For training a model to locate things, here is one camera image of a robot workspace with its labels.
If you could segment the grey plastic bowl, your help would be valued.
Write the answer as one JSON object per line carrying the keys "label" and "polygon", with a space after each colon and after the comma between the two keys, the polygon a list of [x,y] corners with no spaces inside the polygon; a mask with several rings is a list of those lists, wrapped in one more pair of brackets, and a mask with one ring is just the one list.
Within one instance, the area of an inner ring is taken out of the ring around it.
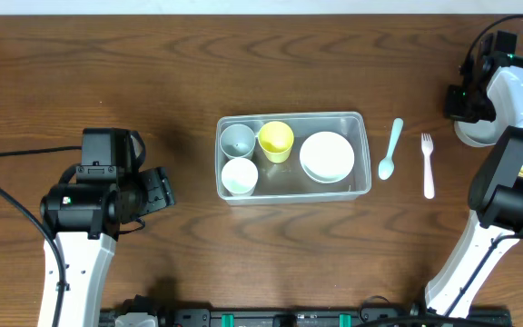
{"label": "grey plastic bowl", "polygon": [[498,140],[495,123],[479,120],[476,123],[456,121],[454,130],[460,141],[472,147],[487,147]]}

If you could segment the pink plastic fork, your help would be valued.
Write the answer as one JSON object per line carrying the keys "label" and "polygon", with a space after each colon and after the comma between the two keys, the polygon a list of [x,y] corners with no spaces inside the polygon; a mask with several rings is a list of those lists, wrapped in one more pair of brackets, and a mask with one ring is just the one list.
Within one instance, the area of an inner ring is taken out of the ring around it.
{"label": "pink plastic fork", "polygon": [[433,199],[435,197],[435,186],[430,160],[430,156],[433,152],[433,142],[430,134],[421,135],[421,151],[424,158],[423,192],[427,199]]}

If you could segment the cream white plastic cup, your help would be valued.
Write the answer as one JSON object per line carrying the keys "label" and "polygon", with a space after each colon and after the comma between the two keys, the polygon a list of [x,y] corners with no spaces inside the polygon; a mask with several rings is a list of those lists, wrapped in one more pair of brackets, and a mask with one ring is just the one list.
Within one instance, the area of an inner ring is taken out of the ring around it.
{"label": "cream white plastic cup", "polygon": [[247,158],[231,159],[222,168],[222,185],[233,196],[251,196],[258,178],[256,165]]}

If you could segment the grey plastic cup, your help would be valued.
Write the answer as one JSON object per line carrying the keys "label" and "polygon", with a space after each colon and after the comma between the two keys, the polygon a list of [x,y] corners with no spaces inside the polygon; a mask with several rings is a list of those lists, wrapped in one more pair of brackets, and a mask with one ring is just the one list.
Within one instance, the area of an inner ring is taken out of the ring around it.
{"label": "grey plastic cup", "polygon": [[245,124],[233,124],[221,134],[220,147],[227,158],[251,159],[255,148],[254,131]]}

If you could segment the mint green plastic spoon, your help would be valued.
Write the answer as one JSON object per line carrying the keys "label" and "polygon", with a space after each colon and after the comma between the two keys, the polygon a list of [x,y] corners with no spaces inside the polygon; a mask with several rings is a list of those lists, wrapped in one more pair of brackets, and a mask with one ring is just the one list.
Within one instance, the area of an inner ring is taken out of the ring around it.
{"label": "mint green plastic spoon", "polygon": [[378,167],[378,176],[381,180],[388,180],[394,172],[394,162],[392,156],[396,149],[400,134],[404,125],[404,121],[401,118],[395,118],[392,124],[388,150],[385,157],[380,161]]}

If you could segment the yellow plastic cup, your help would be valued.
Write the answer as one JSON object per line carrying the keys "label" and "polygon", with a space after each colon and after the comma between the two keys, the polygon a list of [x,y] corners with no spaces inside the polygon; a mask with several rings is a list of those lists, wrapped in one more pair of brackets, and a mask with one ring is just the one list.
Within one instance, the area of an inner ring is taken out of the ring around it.
{"label": "yellow plastic cup", "polygon": [[290,156],[294,133],[286,123],[272,121],[261,128],[258,142],[267,159],[274,164],[280,164]]}

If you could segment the white plastic bowl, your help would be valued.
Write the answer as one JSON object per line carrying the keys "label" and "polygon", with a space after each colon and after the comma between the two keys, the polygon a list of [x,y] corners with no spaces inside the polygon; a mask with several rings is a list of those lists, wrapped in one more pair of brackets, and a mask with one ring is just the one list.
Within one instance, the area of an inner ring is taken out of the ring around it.
{"label": "white plastic bowl", "polygon": [[301,145],[302,170],[317,183],[337,183],[353,169],[355,153],[350,142],[334,132],[318,132]]}

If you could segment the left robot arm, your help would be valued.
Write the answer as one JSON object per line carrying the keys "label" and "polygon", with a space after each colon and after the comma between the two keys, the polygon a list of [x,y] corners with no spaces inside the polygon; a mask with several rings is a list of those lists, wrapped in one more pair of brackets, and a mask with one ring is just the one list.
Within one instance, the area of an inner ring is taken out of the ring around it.
{"label": "left robot arm", "polygon": [[41,326],[95,326],[105,279],[122,225],[174,204],[162,167],[142,171],[141,136],[117,128],[86,128],[82,159],[66,169],[40,203],[45,279]]}

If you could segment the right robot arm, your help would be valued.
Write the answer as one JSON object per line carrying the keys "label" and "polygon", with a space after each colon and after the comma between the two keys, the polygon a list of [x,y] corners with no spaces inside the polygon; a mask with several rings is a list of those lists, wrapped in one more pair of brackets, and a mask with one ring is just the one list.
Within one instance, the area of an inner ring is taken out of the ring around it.
{"label": "right robot arm", "polygon": [[425,288],[427,312],[466,318],[501,259],[523,240],[523,57],[516,35],[489,33],[467,55],[463,82],[450,85],[443,113],[459,139],[489,147],[469,188],[468,222],[441,271]]}

